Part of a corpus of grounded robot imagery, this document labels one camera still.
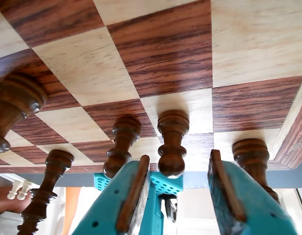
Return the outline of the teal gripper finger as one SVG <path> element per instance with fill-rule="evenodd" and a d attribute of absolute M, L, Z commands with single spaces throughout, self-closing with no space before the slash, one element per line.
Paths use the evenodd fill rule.
<path fill-rule="evenodd" d="M 74 235 L 137 235 L 150 188 L 150 158 L 122 166 L 82 218 Z"/>
<path fill-rule="evenodd" d="M 245 170 L 211 150 L 208 184 L 220 234 L 295 235 L 291 217 Z"/>

